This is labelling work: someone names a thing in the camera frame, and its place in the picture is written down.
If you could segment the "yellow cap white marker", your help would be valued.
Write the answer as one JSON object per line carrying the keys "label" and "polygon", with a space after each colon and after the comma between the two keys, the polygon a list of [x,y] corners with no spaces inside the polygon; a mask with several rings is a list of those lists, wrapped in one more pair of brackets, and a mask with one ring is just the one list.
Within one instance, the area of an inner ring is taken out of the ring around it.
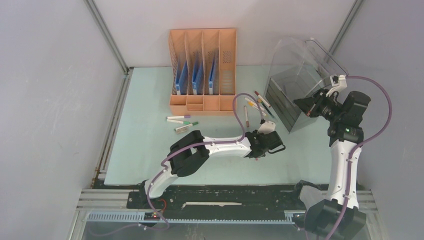
{"label": "yellow cap white marker", "polygon": [[252,108],[254,108],[254,109],[258,110],[258,111],[260,110],[263,116],[267,116],[267,113],[266,113],[265,109],[262,106],[258,106],[256,103],[251,102],[251,101],[249,101],[248,104]]}

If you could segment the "dark red cap marker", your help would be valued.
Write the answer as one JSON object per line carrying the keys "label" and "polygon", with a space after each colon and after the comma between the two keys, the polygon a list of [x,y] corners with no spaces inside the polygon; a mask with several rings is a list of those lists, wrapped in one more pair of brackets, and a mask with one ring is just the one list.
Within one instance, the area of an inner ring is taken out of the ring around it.
{"label": "dark red cap marker", "polygon": [[265,100],[265,98],[262,97],[256,90],[254,91],[254,93],[258,96],[258,98],[263,102],[265,106],[267,106],[268,108],[271,107],[271,105]]}

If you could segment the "blue folder bottom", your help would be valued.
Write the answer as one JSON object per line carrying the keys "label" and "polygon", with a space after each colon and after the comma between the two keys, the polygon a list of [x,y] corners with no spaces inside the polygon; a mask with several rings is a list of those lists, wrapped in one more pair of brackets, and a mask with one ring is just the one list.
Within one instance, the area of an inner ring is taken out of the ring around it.
{"label": "blue folder bottom", "polygon": [[209,77],[208,77],[208,92],[210,95],[215,94],[216,77],[217,77],[217,71],[218,71],[218,58],[219,58],[218,53],[215,51],[213,53],[211,68],[210,68]]}

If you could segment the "blue folder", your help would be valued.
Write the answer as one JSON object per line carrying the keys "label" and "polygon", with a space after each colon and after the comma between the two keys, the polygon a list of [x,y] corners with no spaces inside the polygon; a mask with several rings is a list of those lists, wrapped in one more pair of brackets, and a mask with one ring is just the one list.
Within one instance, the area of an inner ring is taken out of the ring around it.
{"label": "blue folder", "polygon": [[188,63],[186,60],[178,62],[178,68],[175,76],[175,93],[176,95],[186,95],[188,91]]}
{"label": "blue folder", "polygon": [[204,91],[204,64],[202,54],[195,52],[192,71],[192,91],[194,95],[202,95]]}
{"label": "blue folder", "polygon": [[211,68],[210,68],[209,77],[208,77],[208,92],[210,95],[215,94],[216,77],[217,77],[217,71],[218,71],[218,58],[219,58],[218,53],[215,51],[213,53]]}

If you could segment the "blue folder top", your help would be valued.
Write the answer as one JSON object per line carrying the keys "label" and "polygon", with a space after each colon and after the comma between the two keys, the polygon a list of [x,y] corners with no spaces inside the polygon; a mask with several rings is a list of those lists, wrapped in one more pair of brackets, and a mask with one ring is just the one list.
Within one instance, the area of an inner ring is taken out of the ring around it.
{"label": "blue folder top", "polygon": [[188,63],[186,60],[178,62],[178,68],[175,76],[175,93],[176,95],[186,95],[188,91]]}

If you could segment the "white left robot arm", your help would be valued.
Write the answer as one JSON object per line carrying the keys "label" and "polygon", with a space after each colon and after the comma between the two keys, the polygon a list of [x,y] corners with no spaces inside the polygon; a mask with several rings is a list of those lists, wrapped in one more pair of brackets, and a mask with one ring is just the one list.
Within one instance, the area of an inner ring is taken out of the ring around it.
{"label": "white left robot arm", "polygon": [[170,147],[169,154],[160,163],[159,173],[140,184],[138,201],[145,208],[153,208],[172,183],[194,174],[210,158],[230,156],[258,159],[285,149],[276,131],[264,133],[254,130],[236,137],[213,138],[194,130]]}

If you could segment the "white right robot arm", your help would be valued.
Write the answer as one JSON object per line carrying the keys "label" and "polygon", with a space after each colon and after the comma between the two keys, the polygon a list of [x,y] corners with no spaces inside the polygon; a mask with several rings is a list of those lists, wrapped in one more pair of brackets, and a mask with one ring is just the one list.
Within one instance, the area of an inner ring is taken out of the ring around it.
{"label": "white right robot arm", "polygon": [[306,116],[329,121],[327,135],[331,152],[330,180],[326,194],[304,184],[291,194],[291,204],[306,208],[303,229],[325,240],[351,240],[365,225],[367,216],[360,212],[357,198],[357,166],[364,140],[360,127],[371,99],[351,91],[343,103],[337,94],[327,96],[321,89],[313,96],[294,100]]}

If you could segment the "brown cap white marker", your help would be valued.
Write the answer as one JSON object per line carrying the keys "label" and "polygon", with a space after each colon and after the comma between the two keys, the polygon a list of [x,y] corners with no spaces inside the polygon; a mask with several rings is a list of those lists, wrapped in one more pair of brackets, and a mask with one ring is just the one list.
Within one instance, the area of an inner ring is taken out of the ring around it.
{"label": "brown cap white marker", "polygon": [[246,125],[247,128],[249,128],[250,127],[250,121],[249,121],[249,115],[248,115],[248,108],[247,108],[246,105],[243,107],[243,112],[244,112],[244,118],[245,118],[245,125]]}

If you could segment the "clear plastic drawer cabinet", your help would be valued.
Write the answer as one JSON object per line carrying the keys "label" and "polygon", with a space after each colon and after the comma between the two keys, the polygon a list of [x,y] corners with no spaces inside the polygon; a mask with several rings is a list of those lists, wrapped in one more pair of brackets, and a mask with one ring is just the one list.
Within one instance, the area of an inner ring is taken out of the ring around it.
{"label": "clear plastic drawer cabinet", "polygon": [[316,121],[305,116],[294,100],[331,89],[333,76],[348,70],[316,39],[283,37],[272,50],[265,98],[289,133]]}

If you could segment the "dark green cap marker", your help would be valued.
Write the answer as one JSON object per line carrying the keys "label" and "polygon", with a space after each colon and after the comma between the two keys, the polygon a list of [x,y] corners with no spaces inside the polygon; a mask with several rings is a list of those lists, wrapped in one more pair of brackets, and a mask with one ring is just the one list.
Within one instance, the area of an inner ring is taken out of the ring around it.
{"label": "dark green cap marker", "polygon": [[180,127],[177,127],[177,128],[175,128],[174,130],[177,132],[177,131],[182,131],[182,130],[184,130],[184,129],[187,129],[187,128],[189,128],[189,127],[192,127],[192,126],[195,126],[195,125],[198,125],[199,124],[199,122],[198,121],[195,121],[195,122],[191,122],[191,123],[189,123],[189,124],[186,124],[186,125],[183,125],[183,126],[180,126]]}

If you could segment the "purple cap white marker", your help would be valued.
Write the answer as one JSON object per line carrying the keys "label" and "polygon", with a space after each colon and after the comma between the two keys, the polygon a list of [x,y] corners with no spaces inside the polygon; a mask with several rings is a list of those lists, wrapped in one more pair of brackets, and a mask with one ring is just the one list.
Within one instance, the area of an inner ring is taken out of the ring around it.
{"label": "purple cap white marker", "polygon": [[191,118],[191,115],[173,115],[173,116],[167,116],[167,120],[179,120],[179,119],[189,119]]}

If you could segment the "light green cap marker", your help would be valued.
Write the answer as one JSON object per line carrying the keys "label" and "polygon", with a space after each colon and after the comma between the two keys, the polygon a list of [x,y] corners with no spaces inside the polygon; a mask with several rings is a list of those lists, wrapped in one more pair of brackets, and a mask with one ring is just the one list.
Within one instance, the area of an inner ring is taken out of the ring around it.
{"label": "light green cap marker", "polygon": [[177,120],[177,119],[166,119],[166,121],[169,122],[169,123],[176,123],[176,124],[181,124],[181,125],[191,124],[191,122],[189,122],[189,121],[183,121],[183,120]]}

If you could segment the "orange plastic file organizer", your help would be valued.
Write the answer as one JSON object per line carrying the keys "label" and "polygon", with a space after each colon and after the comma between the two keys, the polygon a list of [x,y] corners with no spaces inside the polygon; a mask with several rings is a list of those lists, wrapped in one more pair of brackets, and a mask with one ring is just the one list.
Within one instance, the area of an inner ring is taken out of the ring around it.
{"label": "orange plastic file organizer", "polygon": [[[233,114],[236,96],[237,30],[235,28],[171,29],[168,47],[173,71],[169,108],[173,115],[225,116]],[[192,74],[195,52],[202,54],[203,94],[194,95]],[[209,94],[208,79],[214,52],[218,69],[214,95]],[[175,77],[180,60],[188,66],[186,95],[176,95]]]}

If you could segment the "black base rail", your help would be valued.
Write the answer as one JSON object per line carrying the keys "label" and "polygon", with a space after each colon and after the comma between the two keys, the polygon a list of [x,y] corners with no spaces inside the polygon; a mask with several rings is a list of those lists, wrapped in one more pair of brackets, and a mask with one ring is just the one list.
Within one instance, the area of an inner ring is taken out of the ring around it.
{"label": "black base rail", "polygon": [[305,180],[274,185],[171,185],[151,203],[169,221],[285,221],[290,211],[302,214],[303,186],[326,191],[328,184]]}

